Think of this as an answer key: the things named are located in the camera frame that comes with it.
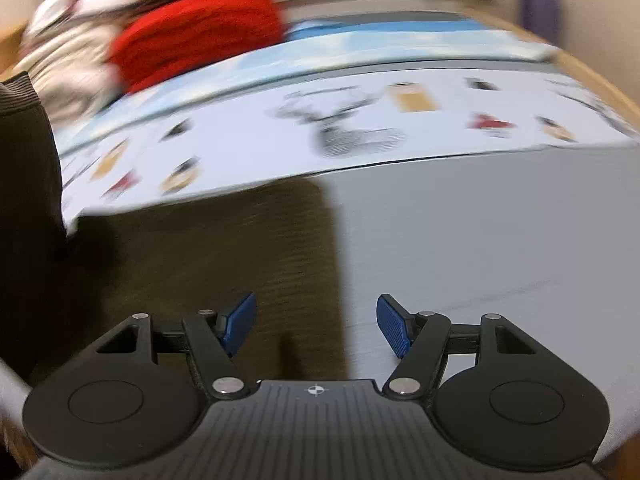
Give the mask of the light blue patterned sheet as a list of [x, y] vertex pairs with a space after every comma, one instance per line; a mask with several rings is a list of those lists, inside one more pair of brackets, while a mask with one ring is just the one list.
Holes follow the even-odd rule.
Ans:
[[54, 132], [61, 156], [138, 122], [260, 84], [344, 68], [425, 61], [547, 62], [557, 47], [518, 38], [472, 18], [348, 24], [315, 20], [288, 40], [210, 64], [123, 96], [89, 119]]

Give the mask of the cream folded quilt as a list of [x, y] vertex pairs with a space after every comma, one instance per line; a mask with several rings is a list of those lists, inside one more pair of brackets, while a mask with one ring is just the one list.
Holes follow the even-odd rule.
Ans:
[[26, 72], [54, 128], [88, 119], [122, 95], [111, 46], [117, 25], [81, 24], [31, 50], [14, 70]]

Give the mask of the red folded blanket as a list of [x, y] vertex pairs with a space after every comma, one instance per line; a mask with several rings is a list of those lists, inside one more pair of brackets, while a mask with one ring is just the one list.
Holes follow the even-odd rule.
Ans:
[[128, 26], [112, 43], [110, 62], [124, 91], [134, 93], [283, 39], [272, 0], [179, 0]]

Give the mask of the brown corduroy pants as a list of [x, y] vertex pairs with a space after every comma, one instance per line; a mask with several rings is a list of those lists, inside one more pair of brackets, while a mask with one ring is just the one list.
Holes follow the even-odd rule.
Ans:
[[247, 378], [347, 374], [333, 219], [288, 179], [219, 197], [85, 216], [67, 231], [49, 118], [29, 76], [1, 85], [1, 357], [31, 385], [127, 316], [157, 323], [254, 292], [236, 355]]

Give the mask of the white deer print sheet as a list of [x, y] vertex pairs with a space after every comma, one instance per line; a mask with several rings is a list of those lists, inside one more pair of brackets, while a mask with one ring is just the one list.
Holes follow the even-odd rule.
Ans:
[[548, 70], [416, 68], [243, 92], [123, 128], [62, 160], [62, 214], [142, 208], [352, 167], [638, 134]]

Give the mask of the wooden bed frame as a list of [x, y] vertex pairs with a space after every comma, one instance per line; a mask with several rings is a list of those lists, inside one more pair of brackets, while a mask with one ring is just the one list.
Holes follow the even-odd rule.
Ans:
[[[522, 29], [520, 26], [512, 24], [503, 18], [496, 18], [487, 12], [466, 6], [462, 13], [486, 26], [513, 32], [519, 40], [547, 44], [546, 40]], [[626, 96], [615, 84], [609, 82], [586, 63], [578, 60], [574, 55], [567, 53], [563, 49], [555, 52], [552, 63], [563, 73], [579, 81], [588, 90], [595, 93], [606, 105], [620, 114], [634, 130], [639, 131], [639, 105], [629, 96]]]

